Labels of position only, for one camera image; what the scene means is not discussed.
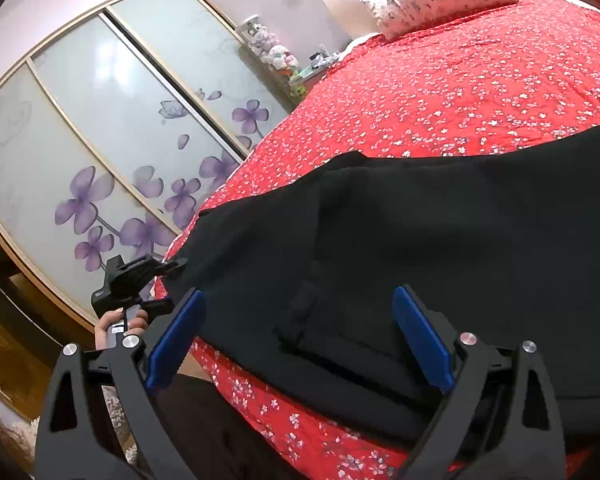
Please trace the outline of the person left hand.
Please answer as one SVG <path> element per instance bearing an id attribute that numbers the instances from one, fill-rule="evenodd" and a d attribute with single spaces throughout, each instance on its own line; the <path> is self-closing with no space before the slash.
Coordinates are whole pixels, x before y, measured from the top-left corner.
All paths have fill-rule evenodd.
<path id="1" fill-rule="evenodd" d="M 148 314 L 140 307 L 132 307 L 128 313 L 124 313 L 122 309 L 107 311 L 94 326 L 95 348 L 112 348 L 116 343 L 116 334 L 142 336 L 147 329 Z"/>

